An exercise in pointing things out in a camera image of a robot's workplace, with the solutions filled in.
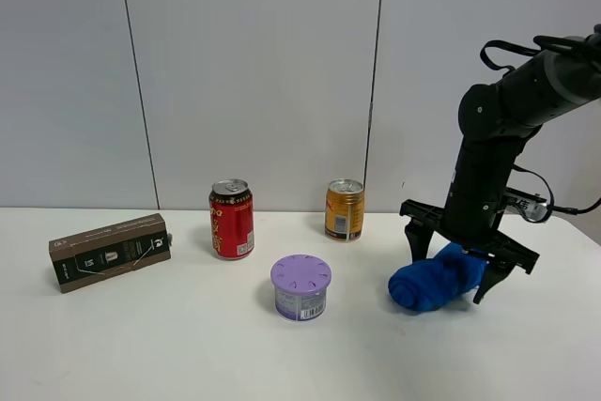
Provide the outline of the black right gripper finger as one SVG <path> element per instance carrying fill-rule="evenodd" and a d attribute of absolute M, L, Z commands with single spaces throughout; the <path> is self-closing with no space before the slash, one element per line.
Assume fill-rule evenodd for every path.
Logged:
<path fill-rule="evenodd" d="M 408 239 L 411 258 L 413 261 L 420 261 L 427 258 L 427 253 L 435 228 L 430 222 L 421 222 L 417 219 L 411 219 L 405 227 L 405 234 Z"/>

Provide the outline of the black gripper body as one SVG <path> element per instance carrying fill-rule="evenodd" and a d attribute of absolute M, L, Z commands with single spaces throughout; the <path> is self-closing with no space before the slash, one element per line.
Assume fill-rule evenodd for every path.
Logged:
<path fill-rule="evenodd" d="M 460 245 L 468 255 L 487 263 L 512 264 L 513 269 L 519 267 L 530 274 L 538 260 L 538 253 L 504 235 L 496 223 L 489 224 L 483 212 L 473 217 L 457 216 L 448 208 L 408 199 L 401 204 L 400 214 L 430 222 L 436 229 L 434 234 Z"/>

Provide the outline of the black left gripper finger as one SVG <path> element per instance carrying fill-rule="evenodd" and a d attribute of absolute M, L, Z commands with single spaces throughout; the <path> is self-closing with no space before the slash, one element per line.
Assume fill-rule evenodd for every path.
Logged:
<path fill-rule="evenodd" d="M 482 280 L 472 301 L 475 304 L 480 304 L 486 293 L 495 285 L 504 281 L 512 270 L 512 264 L 489 262 L 485 267 Z"/>

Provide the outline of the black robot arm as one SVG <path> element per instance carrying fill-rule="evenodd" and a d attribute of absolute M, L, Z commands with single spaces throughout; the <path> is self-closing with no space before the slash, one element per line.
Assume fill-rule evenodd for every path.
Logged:
<path fill-rule="evenodd" d="M 408 199 L 400 213 L 413 261 L 425 259 L 440 234 L 470 257 L 485 262 L 474 295 L 485 294 L 516 267 L 532 272 L 538 253 L 504 235 L 499 225 L 511 206 L 507 187 L 516 158 L 548 121 L 600 98 L 600 32 L 586 37 L 536 36 L 535 48 L 491 40 L 497 48 L 527 57 L 519 68 L 504 67 L 492 85 L 473 85 L 462 98 L 458 123 L 463 138 L 443 207 Z"/>

